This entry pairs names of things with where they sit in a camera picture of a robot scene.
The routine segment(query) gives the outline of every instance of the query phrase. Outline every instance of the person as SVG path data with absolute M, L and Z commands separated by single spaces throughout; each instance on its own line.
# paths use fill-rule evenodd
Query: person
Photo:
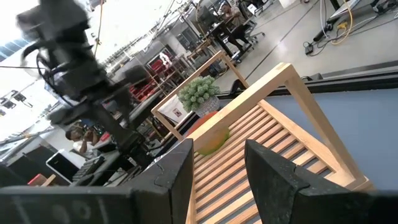
M 95 145 L 100 140 L 100 137 L 92 130 L 84 133 L 80 127 L 73 127 L 66 131 L 65 137 L 74 142 L 73 148 L 83 157 L 92 159 L 97 156 Z
M 231 32 L 231 35 L 228 37 L 228 41 L 237 46 L 239 51 L 243 52 L 243 46 L 238 43 L 236 39 L 242 40 L 246 45 L 249 45 L 249 41 L 244 37 L 245 30 L 248 28 L 248 25 L 244 25 L 246 19 L 243 17 L 242 12 L 238 7 L 231 7 L 228 3 L 224 3 L 221 7 L 221 12 L 224 13 L 224 19 L 226 21 L 232 20 L 232 24 L 234 25 L 234 29 Z

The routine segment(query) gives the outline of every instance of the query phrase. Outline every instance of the blue surface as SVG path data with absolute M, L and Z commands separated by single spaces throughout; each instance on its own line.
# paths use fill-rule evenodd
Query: blue surface
M 398 89 L 319 93 L 314 97 L 375 187 L 398 190 Z M 266 100 L 321 140 L 292 96 Z

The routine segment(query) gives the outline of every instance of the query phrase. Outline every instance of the small plant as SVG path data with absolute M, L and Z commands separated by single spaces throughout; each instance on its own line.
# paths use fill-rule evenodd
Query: small plant
M 197 77 L 178 93 L 185 111 L 195 111 L 210 97 L 220 93 L 220 88 L 215 86 L 215 79 L 210 76 Z

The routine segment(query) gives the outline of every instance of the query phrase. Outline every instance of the potted plant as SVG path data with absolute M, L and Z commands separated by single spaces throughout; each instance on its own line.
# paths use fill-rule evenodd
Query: potted plant
M 197 77 L 178 93 L 183 108 L 186 111 L 194 111 L 199 117 L 216 111 L 220 108 L 220 101 L 216 94 L 220 88 L 214 85 L 215 79 L 210 76 Z

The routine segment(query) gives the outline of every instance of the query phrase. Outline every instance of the wooden tray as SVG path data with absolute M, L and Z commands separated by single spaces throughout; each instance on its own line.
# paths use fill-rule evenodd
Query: wooden tray
M 248 86 L 239 72 L 236 74 Z M 325 144 L 263 100 L 283 84 Z M 373 187 L 358 169 L 290 64 L 280 63 L 191 133 L 188 138 L 193 139 L 194 150 L 201 148 L 215 132 L 225 126 L 229 127 L 231 136 L 218 151 L 208 156 L 195 153 L 187 223 L 213 224 L 226 222 L 226 219 L 228 223 L 246 223 L 258 214 L 244 164 L 246 139 L 254 139 L 294 163 L 347 189 L 367 190 Z

